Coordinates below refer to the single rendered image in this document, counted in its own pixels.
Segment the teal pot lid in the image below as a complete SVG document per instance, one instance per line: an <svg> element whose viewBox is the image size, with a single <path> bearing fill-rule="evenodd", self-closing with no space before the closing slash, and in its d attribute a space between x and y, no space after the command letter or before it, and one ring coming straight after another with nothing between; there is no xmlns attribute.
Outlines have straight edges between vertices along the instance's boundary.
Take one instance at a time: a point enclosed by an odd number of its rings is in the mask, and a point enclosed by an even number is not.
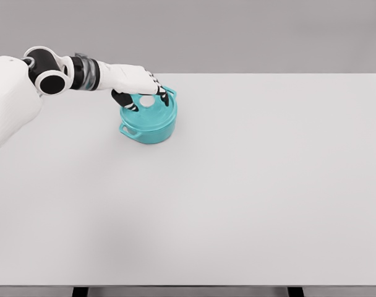
<svg viewBox="0 0 376 297"><path fill-rule="evenodd" d="M140 102L143 95L131 95L133 102L139 108L138 111L131 111L120 107L121 119L131 127L141 130L157 130L169 124L176 118L177 93L174 90L167 90L169 106L166 106L159 95L152 95L154 102L151 106L143 106Z"/></svg>

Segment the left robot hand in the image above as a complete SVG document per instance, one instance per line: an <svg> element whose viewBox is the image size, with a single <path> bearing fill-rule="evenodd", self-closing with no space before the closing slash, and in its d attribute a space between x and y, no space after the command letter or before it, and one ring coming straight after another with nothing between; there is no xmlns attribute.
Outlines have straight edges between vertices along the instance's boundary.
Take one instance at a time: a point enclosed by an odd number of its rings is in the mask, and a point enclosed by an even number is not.
<svg viewBox="0 0 376 297"><path fill-rule="evenodd" d="M124 109L138 112L132 95L158 95L169 106L169 95L159 80L142 66L117 64L111 66L112 98Z"/></svg>

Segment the teal pot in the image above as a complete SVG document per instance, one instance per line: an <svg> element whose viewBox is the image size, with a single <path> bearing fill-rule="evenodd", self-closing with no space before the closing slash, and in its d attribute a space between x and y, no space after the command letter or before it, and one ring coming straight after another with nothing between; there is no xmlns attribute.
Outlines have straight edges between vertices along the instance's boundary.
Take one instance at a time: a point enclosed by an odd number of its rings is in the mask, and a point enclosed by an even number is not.
<svg viewBox="0 0 376 297"><path fill-rule="evenodd" d="M135 140L143 144L157 144L169 138L174 131L176 118L171 121L169 124L164 125L157 130L141 130L139 128L131 127L126 124L122 119L122 122L119 126L120 133L124 134L126 137Z"/></svg>

